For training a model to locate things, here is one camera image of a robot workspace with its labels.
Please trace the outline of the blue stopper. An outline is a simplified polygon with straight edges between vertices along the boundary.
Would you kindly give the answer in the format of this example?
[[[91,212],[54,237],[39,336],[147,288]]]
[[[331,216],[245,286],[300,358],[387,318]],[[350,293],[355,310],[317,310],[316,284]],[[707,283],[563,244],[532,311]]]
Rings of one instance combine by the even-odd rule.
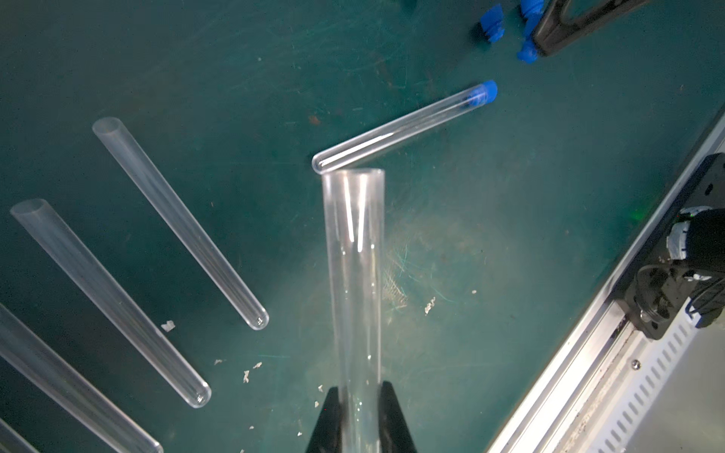
[[[525,26],[523,29],[524,37],[530,37],[534,33],[534,30],[536,29],[539,21],[542,18],[546,3],[546,0],[520,1],[520,12],[525,22]]]
[[[533,40],[526,39],[521,50],[517,53],[517,58],[526,64],[534,63],[538,60],[538,50]]]
[[[504,14],[500,4],[494,5],[481,17],[481,30],[489,43],[496,43],[504,36],[503,20]]]

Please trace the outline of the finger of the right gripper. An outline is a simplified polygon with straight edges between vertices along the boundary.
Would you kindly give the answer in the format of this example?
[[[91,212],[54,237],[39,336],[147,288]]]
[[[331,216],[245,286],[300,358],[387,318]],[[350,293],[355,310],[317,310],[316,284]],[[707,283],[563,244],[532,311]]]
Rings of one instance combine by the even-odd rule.
[[[570,0],[551,1],[532,32],[532,40],[539,53],[549,57],[647,3],[648,0],[600,1],[586,12],[570,17]]]

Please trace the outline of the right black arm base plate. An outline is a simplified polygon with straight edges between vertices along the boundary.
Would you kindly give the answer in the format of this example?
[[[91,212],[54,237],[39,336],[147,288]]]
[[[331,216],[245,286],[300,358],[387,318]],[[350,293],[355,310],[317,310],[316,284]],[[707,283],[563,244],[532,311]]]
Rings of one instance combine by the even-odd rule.
[[[724,155],[689,176],[615,286],[630,322],[659,340],[680,311],[711,326],[724,313]]]

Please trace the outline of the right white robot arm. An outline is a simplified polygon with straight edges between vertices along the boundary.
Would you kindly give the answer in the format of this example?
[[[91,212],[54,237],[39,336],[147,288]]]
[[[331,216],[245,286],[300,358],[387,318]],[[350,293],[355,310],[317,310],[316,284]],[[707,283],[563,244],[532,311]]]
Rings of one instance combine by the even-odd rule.
[[[602,1],[571,17],[568,1],[533,9],[527,27],[534,48],[550,56],[641,7],[639,1]],[[612,298],[649,338],[664,336],[679,310],[700,317],[698,328],[724,311],[724,156],[697,163],[676,190],[644,245],[615,281]]]

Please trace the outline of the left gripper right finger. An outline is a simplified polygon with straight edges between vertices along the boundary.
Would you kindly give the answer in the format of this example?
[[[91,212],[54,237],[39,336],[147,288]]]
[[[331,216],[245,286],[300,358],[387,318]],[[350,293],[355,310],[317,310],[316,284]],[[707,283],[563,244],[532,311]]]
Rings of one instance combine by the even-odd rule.
[[[379,391],[379,440],[382,453],[417,453],[394,386],[381,383]]]

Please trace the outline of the test tube horizontal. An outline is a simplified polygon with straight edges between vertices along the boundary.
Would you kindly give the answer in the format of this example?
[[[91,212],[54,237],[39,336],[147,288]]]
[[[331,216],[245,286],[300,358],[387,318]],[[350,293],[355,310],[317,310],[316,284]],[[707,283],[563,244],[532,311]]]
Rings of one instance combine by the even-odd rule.
[[[209,383],[46,200],[22,201],[11,215],[190,407],[210,402]]]

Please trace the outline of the test tube diagonal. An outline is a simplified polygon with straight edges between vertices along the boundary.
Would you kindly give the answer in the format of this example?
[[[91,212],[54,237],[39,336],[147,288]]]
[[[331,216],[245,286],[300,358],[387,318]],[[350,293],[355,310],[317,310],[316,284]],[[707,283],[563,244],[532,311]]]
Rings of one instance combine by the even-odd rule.
[[[498,84],[494,80],[457,92],[316,153],[312,158],[313,171],[324,175],[350,167],[418,134],[491,104],[497,96]]]
[[[322,177],[330,298],[339,357],[343,452],[380,452],[381,251],[385,173]]]

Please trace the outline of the test tube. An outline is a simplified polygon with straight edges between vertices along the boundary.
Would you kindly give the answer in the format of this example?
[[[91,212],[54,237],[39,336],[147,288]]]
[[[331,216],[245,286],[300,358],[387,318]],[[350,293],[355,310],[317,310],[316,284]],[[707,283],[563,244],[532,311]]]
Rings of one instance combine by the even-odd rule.
[[[116,452],[162,452],[148,434],[6,307],[1,357]]]
[[[92,130],[196,262],[253,330],[269,324],[269,314],[228,259],[189,211],[125,124],[105,117]]]
[[[39,453],[37,448],[3,419],[0,420],[0,450],[1,453]]]

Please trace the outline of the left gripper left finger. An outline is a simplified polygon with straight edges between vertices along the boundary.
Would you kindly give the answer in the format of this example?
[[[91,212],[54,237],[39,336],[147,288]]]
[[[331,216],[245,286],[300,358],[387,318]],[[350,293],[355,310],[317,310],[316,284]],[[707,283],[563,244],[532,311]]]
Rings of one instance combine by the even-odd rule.
[[[342,405],[337,387],[332,387],[322,405],[306,453],[341,452]]]

